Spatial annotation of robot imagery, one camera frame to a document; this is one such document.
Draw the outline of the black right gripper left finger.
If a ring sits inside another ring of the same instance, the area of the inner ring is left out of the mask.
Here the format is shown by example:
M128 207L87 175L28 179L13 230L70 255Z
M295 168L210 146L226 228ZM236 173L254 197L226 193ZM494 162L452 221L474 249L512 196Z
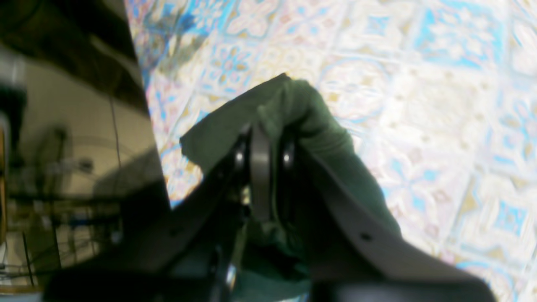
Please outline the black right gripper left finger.
M61 270L44 302L226 302L237 232L271 218L271 146L247 126L202 183L135 238Z

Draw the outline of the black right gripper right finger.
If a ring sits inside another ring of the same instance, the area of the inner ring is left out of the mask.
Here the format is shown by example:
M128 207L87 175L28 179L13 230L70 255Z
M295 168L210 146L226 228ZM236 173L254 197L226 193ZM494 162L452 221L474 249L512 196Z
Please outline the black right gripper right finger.
M376 220L321 160L284 136L277 204L304 250L310 302L493 302L484 281L407 243Z

